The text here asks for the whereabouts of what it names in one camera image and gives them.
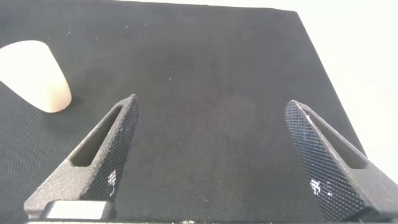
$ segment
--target black mat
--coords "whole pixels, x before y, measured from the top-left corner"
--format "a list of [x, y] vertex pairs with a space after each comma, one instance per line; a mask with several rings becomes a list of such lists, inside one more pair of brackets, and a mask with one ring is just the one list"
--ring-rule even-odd
[[291, 99], [359, 141], [295, 12], [3, 1], [0, 47], [47, 43], [73, 102], [43, 113], [0, 84], [0, 222], [119, 100], [140, 120], [118, 219], [322, 221], [284, 123]]

